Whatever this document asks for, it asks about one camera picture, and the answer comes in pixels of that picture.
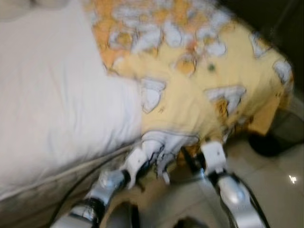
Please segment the yellow blanket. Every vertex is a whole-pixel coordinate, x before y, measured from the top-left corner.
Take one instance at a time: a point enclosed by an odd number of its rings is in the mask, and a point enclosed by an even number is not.
[[[290,64],[215,1],[92,0],[84,9],[109,74],[142,83],[143,134],[265,134],[288,105]]]

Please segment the white floor tile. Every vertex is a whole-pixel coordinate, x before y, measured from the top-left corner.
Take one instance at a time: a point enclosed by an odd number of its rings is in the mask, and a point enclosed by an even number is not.
[[[245,177],[269,164],[271,160],[257,154],[246,139],[232,140],[225,146],[229,170]]]
[[[213,210],[213,215],[216,218],[216,220],[219,221],[223,227],[228,228],[229,227],[228,216],[220,204],[219,196],[216,195],[216,197],[207,198],[207,201],[211,209]]]
[[[273,161],[287,176],[296,178],[292,186],[304,195],[304,144],[294,146]]]
[[[161,224],[155,225],[153,228],[172,228],[179,219],[186,216],[193,217],[198,221],[205,223],[208,228],[226,228],[222,226],[221,222],[215,217],[214,211],[210,205],[204,200],[184,210],[181,214],[172,217]]]
[[[123,201],[130,201],[131,203],[137,204],[137,197],[138,195],[141,194],[141,191],[134,187],[131,190],[124,190],[122,192],[120,192],[119,194],[117,194],[111,201],[110,207],[107,211],[107,213],[105,214],[103,221],[101,223],[100,228],[106,228],[106,221],[109,218],[112,210],[121,202]]]
[[[289,177],[269,164],[246,177],[272,228],[303,227],[304,197]]]
[[[208,179],[198,181],[199,187],[201,188],[204,195],[208,198],[216,198],[218,195]]]
[[[155,191],[157,184],[156,182],[150,183],[145,194],[138,197],[144,224],[164,221],[204,198],[204,194],[197,183],[178,187],[165,186],[166,189],[160,194]]]

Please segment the tile floor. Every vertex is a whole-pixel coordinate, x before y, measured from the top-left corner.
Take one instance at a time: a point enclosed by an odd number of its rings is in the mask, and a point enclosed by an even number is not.
[[[272,228],[304,227],[303,144],[271,159],[252,151],[245,138],[227,144],[225,150],[230,168],[250,185]],[[295,184],[289,175],[296,177]],[[136,202],[142,228],[172,228],[187,215],[210,228],[229,227],[219,198],[207,180],[166,186],[148,174],[143,183],[145,192],[138,188],[122,192],[114,198],[111,208],[122,200]]]

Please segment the black joint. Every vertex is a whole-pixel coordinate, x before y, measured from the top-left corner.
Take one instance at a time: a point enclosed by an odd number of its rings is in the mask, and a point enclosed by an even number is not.
[[[131,181],[131,176],[127,170],[122,170],[123,178],[124,178],[124,187]]]
[[[181,150],[181,152],[182,152],[182,154],[183,154],[183,156],[185,158],[185,161],[186,161],[188,167],[190,168],[190,171],[192,173],[198,172],[200,169],[195,165],[194,160],[192,159],[192,157],[190,156],[190,154],[188,153],[188,151],[186,150],[186,148],[182,147],[180,150]]]
[[[146,190],[146,188],[144,187],[144,185],[139,180],[137,180],[135,184],[136,184],[137,187],[139,187],[139,189],[141,190],[141,192],[144,192]]]
[[[225,170],[221,173],[216,173],[214,171],[214,172],[212,172],[211,174],[208,175],[208,179],[212,183],[213,187],[216,188],[219,179],[222,178],[222,177],[225,177],[225,176],[229,176],[229,175],[230,174],[228,174]]]
[[[145,176],[151,168],[150,161],[146,161],[141,168],[138,170],[136,174],[136,180],[140,179],[141,177]]]
[[[101,219],[105,215],[106,205],[102,201],[95,198],[83,199],[74,205],[74,207],[76,206],[87,207],[88,209],[92,209],[94,211],[96,217],[92,221],[93,224],[100,224]]]

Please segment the white plastic part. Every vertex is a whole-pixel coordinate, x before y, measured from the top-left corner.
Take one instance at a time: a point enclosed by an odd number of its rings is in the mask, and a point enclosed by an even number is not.
[[[136,174],[142,165],[148,160],[146,153],[141,148],[136,147],[129,157],[125,160],[124,165],[120,168],[121,170],[127,170],[130,174],[130,182],[128,189],[132,188],[136,182]]]
[[[221,143],[209,142],[201,145],[200,150],[204,154],[206,161],[206,175],[209,175],[214,171],[223,171],[223,169],[226,167],[226,156]]]
[[[170,184],[170,177],[169,177],[169,174],[167,172],[163,172],[162,173],[162,178],[163,180],[165,181],[166,184]]]
[[[152,158],[153,153],[161,150],[161,144],[157,140],[146,140],[142,146],[135,147],[129,157],[125,160],[120,170],[127,170],[130,175],[128,189],[132,188],[136,182],[136,174],[142,165]]]

